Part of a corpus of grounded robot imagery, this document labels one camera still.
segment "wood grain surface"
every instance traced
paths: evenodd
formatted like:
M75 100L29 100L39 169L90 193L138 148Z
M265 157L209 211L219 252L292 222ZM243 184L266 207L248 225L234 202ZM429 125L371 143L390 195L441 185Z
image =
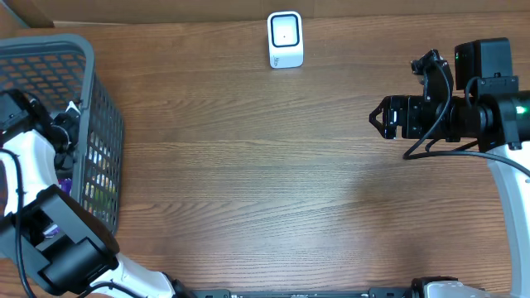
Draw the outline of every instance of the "wood grain surface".
M73 32L123 112L122 252L191 288L363 290L449 275L510 287L499 195L485 161L403 161L411 140L368 123L420 94L409 61L480 38L512 42L530 87L530 13L304 21L301 68L271 70L265 21ZM445 144L436 145L448 148ZM0 293L23 296L0 261Z

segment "black cable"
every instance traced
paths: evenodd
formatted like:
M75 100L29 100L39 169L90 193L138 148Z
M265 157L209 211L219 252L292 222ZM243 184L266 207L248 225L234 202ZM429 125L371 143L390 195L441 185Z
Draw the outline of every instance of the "black cable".
M425 145L425 151L429 152L431 150L431 147L436 144L438 141L440 141L440 139L433 139L431 140L430 142L428 142L426 145Z
M530 177L530 170L525 168L524 166L518 164L515 161L512 161L506 157L497 156L495 154L489 154L489 153L482 153L482 152L475 152L475 151L434 151L434 152L427 152L427 153L418 153L414 154L409 157L409 159L419 159L419 158L426 158L426 157L433 157L433 156L475 156L475 157L482 157L485 159L489 159L492 161L499 161L504 164L507 164L509 166L512 166L518 170L520 170L523 174Z
M465 144L464 146L460 146L458 148L453 149L452 151L465 151L472 147L475 147L479 145L479 141L472 141L471 143Z
M83 294L79 295L77 298L85 298L86 296L88 296L93 291L95 291L95 290L97 290L99 288L102 288L102 287L108 287L110 290L116 289L118 291L121 291L121 292L131 296L132 298L145 298L145 297L136 295L134 292L132 292L128 288L125 288L123 286L117 285L117 284L115 284L113 282L102 282L102 283L99 283L99 284L97 284L95 286L91 286L85 292L83 292Z
M444 77L444 81L446 82L446 87L447 87L446 106L443 108L443 110L441 110L440 116L434 122L434 124L432 124L432 127L429 129L429 131L425 135L423 135L421 139L419 139L416 143L414 143L414 145L412 145L412 147L410 147L407 150L407 152L403 154L404 160L410 159L408 157L411 155L411 153L413 153L435 131L435 129L438 127L438 125L440 124L441 120L443 119L444 115L447 113L447 110L449 110L449 107L451 105L451 88L449 87L449 81L447 80L446 74L444 73L444 70L441 68L441 66L439 66L437 63L435 63L434 65L441 72L441 74Z
M465 96L465 104L467 104L468 108L473 108L473 105L471 104L470 100L470 90L471 85L477 80L480 79L480 77L473 77L469 81L467 81L467 85L465 86L464 96Z
M35 298L35 294L31 290L30 284L27 281L26 270L24 269L24 260L22 258L22 209L24 208L24 187L22 184L22 168L20 161L15 153L7 149L0 148L0 152L8 154L15 162L15 168L17 169L17 193L18 193L18 204L17 204L17 221L15 222L15 255L17 258L18 276L22 283L22 287L26 292L26 295L30 298Z

